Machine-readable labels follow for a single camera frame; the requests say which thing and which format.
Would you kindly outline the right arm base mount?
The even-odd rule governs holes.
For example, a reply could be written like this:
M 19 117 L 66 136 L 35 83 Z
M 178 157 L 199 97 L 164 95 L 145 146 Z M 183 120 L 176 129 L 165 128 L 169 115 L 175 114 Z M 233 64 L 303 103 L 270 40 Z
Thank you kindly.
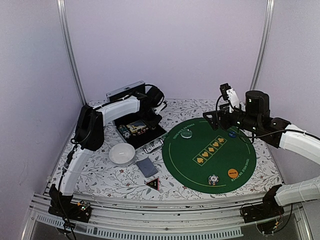
M 271 201 L 259 204 L 245 203 L 240 207 L 239 212 L 245 223 L 260 221 L 256 227 L 263 235 L 273 235 L 285 213 L 282 206 Z

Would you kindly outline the clear acrylic dealer button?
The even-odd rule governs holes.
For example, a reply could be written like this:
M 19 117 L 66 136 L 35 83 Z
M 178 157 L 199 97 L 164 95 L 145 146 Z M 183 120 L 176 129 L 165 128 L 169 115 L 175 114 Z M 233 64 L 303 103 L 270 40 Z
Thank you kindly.
M 183 129 L 180 133 L 181 137 L 184 139 L 190 139 L 193 135 L 192 131 L 190 129 Z

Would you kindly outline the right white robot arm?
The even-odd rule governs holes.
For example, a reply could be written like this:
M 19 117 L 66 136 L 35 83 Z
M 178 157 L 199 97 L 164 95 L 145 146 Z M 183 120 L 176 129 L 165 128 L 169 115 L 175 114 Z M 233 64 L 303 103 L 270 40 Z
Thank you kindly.
M 213 130 L 227 131 L 237 127 L 252 133 L 252 138 L 260 139 L 275 148 L 294 152 L 315 163 L 320 162 L 320 139 L 283 118 L 270 116 L 269 95 L 250 90 L 245 94 L 245 107 L 241 104 L 234 89 L 222 90 L 221 96 L 228 103 L 216 107 L 214 111 L 203 113 L 204 119 Z M 318 200 L 320 198 L 320 178 L 294 184 L 273 186 L 263 197 L 258 213 L 269 218 L 278 206 Z

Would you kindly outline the orange big blind button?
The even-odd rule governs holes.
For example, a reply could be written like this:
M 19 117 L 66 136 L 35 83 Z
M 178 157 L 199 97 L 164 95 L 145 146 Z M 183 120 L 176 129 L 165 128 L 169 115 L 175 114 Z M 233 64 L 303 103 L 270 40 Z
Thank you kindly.
M 236 169 L 234 169 L 234 168 L 229 169 L 227 174 L 231 179 L 235 179 L 235 178 L 237 178 L 239 176 L 238 171 Z

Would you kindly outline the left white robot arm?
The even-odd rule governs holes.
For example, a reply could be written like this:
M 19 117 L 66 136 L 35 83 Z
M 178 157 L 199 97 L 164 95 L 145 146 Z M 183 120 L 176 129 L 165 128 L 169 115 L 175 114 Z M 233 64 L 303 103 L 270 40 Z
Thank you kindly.
M 117 129 L 124 127 L 130 134 L 125 141 L 135 149 L 166 132 L 160 126 L 160 112 L 167 103 L 158 87 L 139 81 L 108 93 L 107 98 L 108 101 L 99 106 L 82 106 L 62 177 L 50 187 L 51 205 L 63 217 L 70 217 L 75 211 L 71 200 L 76 182 L 89 157 L 103 146 L 107 124 L 114 123 Z

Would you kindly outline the blue small blind button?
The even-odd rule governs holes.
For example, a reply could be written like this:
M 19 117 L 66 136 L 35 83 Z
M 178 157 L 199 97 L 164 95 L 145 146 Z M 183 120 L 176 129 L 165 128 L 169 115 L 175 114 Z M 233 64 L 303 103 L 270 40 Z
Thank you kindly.
M 236 137 L 237 137 L 237 135 L 236 135 L 236 134 L 234 134 L 234 133 L 232 133 L 232 132 L 231 132 L 231 133 L 229 133 L 228 135 L 229 135 L 231 138 L 236 138 Z

